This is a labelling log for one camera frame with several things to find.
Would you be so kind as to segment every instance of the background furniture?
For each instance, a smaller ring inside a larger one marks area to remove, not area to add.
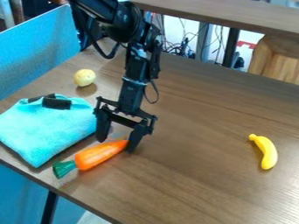
[[[254,49],[249,73],[299,85],[299,43],[266,35]]]
[[[146,11],[231,27],[223,60],[232,67],[240,30],[297,37],[299,10],[251,0],[133,0]]]

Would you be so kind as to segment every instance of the toy carrot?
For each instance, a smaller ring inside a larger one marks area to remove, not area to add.
[[[53,172],[57,179],[62,179],[67,173],[79,169],[87,171],[99,165],[112,156],[121,152],[127,145],[128,140],[107,142],[86,148],[75,154],[74,160],[56,163]]]

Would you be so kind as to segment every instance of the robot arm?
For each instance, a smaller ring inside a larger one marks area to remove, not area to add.
[[[110,101],[102,97],[97,98],[94,114],[97,117],[96,138],[103,142],[108,137],[111,122],[127,126],[133,131],[129,136],[127,150],[132,152],[142,140],[143,136],[152,134],[157,118],[140,109],[145,88],[152,83],[156,88],[154,79],[160,72],[160,53],[162,37],[160,30],[153,24],[143,19],[139,8],[131,2],[118,3],[116,0],[72,0],[74,11],[81,8],[89,15],[103,24],[107,35],[118,43],[128,43],[126,56],[126,73],[122,76],[122,90],[118,101]],[[94,47],[107,59],[114,57],[118,45],[107,56],[97,46],[96,41],[85,32],[92,40]],[[124,116],[140,117],[140,122],[129,120]]]

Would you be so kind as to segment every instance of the electrical wire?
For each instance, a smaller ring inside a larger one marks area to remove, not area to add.
[[[218,30],[218,26],[216,26],[215,33],[216,33],[217,39],[219,40],[219,48],[217,49],[217,55],[216,55],[214,64],[218,64],[217,61],[219,58],[219,54],[220,54],[221,46],[222,46],[222,42],[223,42],[223,26],[221,26],[221,36],[220,37],[219,37],[217,30]]]
[[[183,21],[182,21],[182,18],[178,18],[179,19],[179,21],[181,22],[181,25],[183,26],[183,40],[182,41],[184,41],[184,36],[185,36],[185,34],[186,34],[186,29],[185,29],[185,26],[184,26],[184,23],[183,23]]]
[[[159,90],[158,90],[158,88],[157,88],[157,86],[156,86],[156,83],[155,83],[153,80],[150,80],[150,83],[151,83],[151,85],[153,86],[153,88],[154,88],[154,90],[155,90],[155,92],[156,92],[156,99],[155,99],[154,101],[150,101],[149,97],[146,95],[146,90],[145,90],[145,89],[143,90],[143,95],[144,95],[144,98],[146,99],[146,101],[147,101],[149,104],[154,104],[154,103],[156,103],[156,102],[159,101],[159,99],[160,99],[160,94],[159,94]]]
[[[207,26],[206,31],[205,31],[205,37],[204,37],[204,42],[203,42],[204,44],[205,44],[206,37],[207,37],[207,34],[208,34],[208,32],[209,32],[209,29],[210,29],[210,25]],[[203,52],[204,52],[204,50],[205,50],[205,47],[201,46],[200,48],[201,48],[201,52],[200,52],[200,60],[203,61]]]

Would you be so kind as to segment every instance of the black cable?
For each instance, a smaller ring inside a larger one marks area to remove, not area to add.
[[[155,100],[155,101],[150,101],[150,99],[149,99],[148,96],[146,95],[146,91],[145,91],[145,89],[143,90],[143,95],[144,95],[144,98],[147,100],[148,103],[150,103],[150,104],[154,104],[154,103],[156,103],[156,102],[159,101],[159,99],[160,99],[160,94],[159,94],[159,90],[158,90],[157,87],[156,87],[156,83],[155,83],[153,80],[150,80],[150,83],[151,83],[151,85],[153,86],[153,88],[154,88],[154,90],[155,90],[155,92],[156,92],[156,100]]]
[[[220,54],[220,50],[221,50],[221,46],[222,46],[222,41],[223,41],[223,35],[221,35],[221,37],[219,37],[219,35],[217,33],[217,28],[218,28],[218,26],[216,26],[215,32],[216,32],[217,39],[219,40],[219,48],[218,48],[218,51],[217,51],[217,55],[216,55],[216,59],[215,59],[215,63],[214,64],[218,63],[217,60],[218,60],[218,57],[219,57],[219,54]]]
[[[199,33],[205,29],[206,26],[208,26],[208,24],[205,24],[203,27],[201,27],[200,30],[189,40],[189,42],[191,42],[196,36],[198,36]]]
[[[207,34],[209,32],[209,29],[210,29],[210,25],[207,26],[206,28],[206,31],[205,31],[205,37],[204,37],[204,44],[205,44],[205,41],[206,41],[206,37],[207,37]],[[203,61],[203,52],[204,52],[205,48],[203,46],[201,46],[201,53],[200,53],[200,60]]]
[[[127,49],[127,47],[126,47],[123,43],[121,43],[121,46],[122,46],[123,48],[126,48],[126,49]]]
[[[182,21],[182,18],[179,18],[179,21],[181,22],[181,25],[183,26],[183,32],[184,32],[184,34],[183,34],[183,40],[182,41],[184,41],[184,36],[186,35],[186,29],[184,27],[184,23]]]
[[[120,43],[116,43],[115,46],[113,47],[111,53],[109,55],[106,55],[100,48],[100,46],[96,43],[96,40],[94,39],[93,34],[89,31],[88,27],[87,27],[87,23],[86,20],[82,14],[82,11],[77,7],[76,4],[73,4],[73,12],[76,15],[76,17],[78,18],[78,22],[80,24],[80,26],[82,27],[82,29],[84,30],[84,32],[86,33],[86,35],[88,36],[90,42],[93,44],[95,50],[104,58],[107,60],[111,60],[117,50],[118,47],[120,46]]]

